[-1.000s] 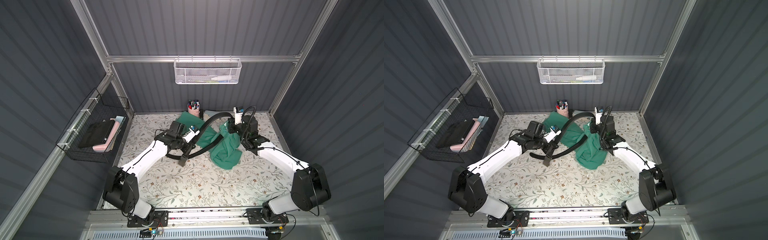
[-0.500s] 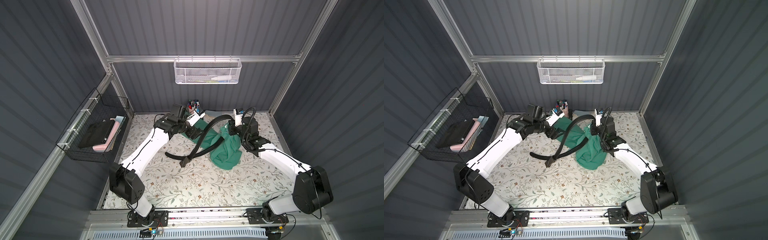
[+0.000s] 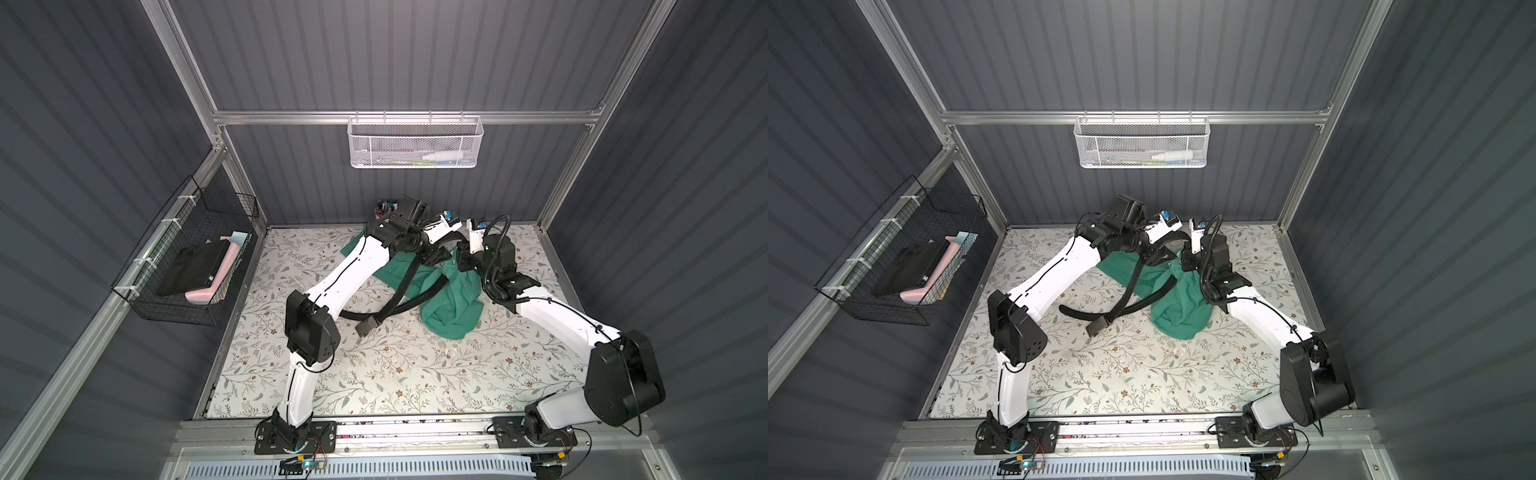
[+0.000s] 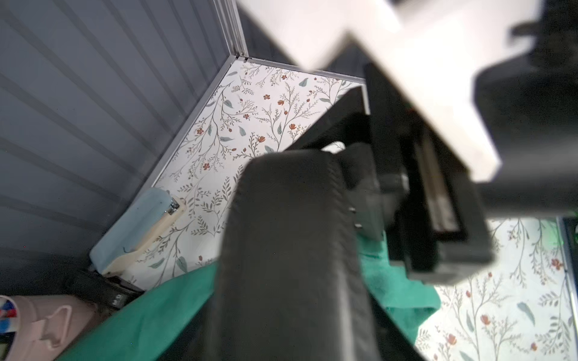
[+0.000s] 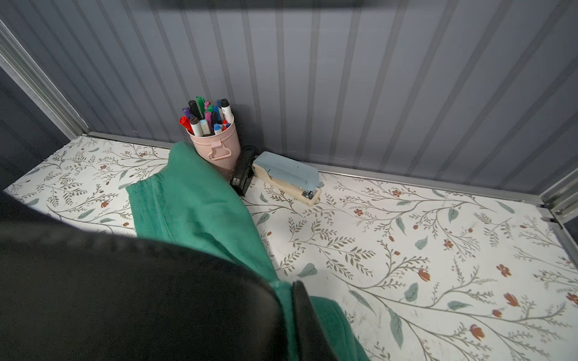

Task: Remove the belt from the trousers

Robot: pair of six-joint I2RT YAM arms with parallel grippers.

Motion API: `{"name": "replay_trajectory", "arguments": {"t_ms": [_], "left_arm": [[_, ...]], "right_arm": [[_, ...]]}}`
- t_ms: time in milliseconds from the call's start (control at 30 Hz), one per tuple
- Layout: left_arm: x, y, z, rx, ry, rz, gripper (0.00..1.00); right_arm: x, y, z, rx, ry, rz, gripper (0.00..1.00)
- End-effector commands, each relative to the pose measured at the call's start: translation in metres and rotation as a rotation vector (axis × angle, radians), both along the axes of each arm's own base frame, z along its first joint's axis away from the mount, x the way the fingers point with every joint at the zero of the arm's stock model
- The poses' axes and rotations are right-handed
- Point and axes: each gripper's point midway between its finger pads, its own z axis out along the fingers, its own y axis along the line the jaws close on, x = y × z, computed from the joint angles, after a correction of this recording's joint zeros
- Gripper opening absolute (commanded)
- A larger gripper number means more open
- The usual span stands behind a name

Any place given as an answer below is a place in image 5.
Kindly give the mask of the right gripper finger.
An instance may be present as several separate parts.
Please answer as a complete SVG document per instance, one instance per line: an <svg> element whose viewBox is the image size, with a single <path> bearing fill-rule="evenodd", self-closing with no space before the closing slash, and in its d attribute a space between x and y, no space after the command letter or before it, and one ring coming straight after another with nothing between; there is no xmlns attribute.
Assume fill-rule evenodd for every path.
<svg viewBox="0 0 578 361"><path fill-rule="evenodd" d="M292 285L292 301L299 360L338 360L322 329L305 285L300 281Z"/></svg>

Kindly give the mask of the green trousers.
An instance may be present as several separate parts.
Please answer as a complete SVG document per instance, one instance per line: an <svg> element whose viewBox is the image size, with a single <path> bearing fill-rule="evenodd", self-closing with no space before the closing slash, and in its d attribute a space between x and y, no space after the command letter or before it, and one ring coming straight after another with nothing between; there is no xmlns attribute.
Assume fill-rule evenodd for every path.
<svg viewBox="0 0 578 361"><path fill-rule="evenodd" d="M247 208L193 146L174 144L162 171L126 190L137 236L210 254L260 276L280 302L288 356L299 358L295 286L279 279Z"/></svg>

